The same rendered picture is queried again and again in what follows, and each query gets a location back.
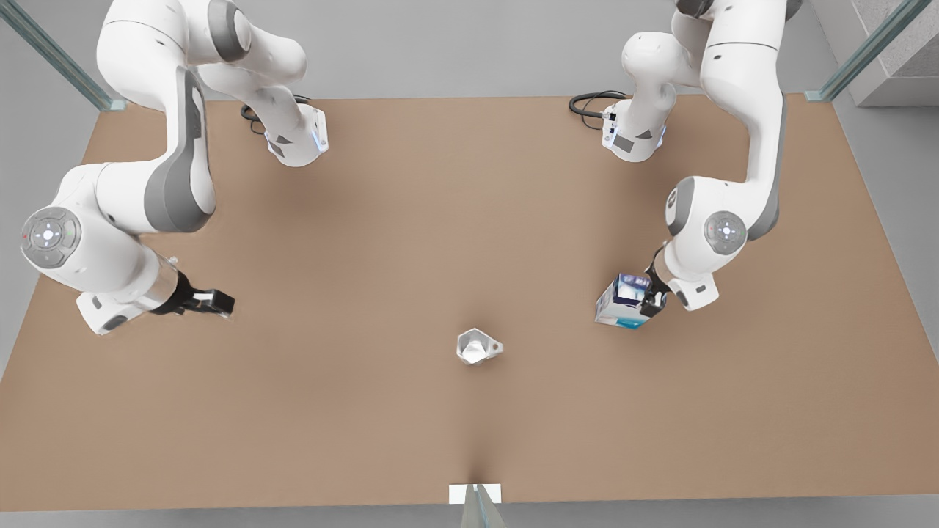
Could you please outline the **grey concrete block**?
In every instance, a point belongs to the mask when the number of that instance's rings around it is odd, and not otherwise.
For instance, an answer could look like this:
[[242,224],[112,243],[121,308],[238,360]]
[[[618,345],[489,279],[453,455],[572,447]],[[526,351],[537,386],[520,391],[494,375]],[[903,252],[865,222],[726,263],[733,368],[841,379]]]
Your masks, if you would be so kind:
[[[809,0],[842,64],[902,0]],[[939,0],[932,0],[847,87],[860,107],[939,107]]]

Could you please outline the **silver frame post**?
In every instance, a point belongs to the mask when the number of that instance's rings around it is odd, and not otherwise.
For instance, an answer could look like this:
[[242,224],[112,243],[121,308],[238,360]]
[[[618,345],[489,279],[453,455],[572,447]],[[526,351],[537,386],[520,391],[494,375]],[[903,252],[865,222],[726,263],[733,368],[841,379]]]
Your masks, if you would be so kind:
[[842,64],[836,63],[836,71],[828,80],[815,90],[805,93],[809,101],[834,101],[842,94],[850,96],[847,87],[862,73],[881,51],[899,36],[918,14],[928,7],[932,0],[902,0],[902,3],[888,15],[885,21],[875,29]]
[[0,0],[0,18],[98,111],[123,111],[127,100],[113,98],[15,0]]
[[460,528],[507,528],[497,505],[502,504],[502,484],[450,484],[450,505],[463,505]]

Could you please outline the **blue and white carton box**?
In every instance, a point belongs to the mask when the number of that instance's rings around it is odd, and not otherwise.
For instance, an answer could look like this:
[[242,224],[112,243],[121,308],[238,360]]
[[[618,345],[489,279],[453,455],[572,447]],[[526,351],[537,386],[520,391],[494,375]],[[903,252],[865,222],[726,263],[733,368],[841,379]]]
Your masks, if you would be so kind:
[[618,274],[596,302],[594,321],[637,329],[651,320],[653,311],[643,302],[651,280],[645,275]]

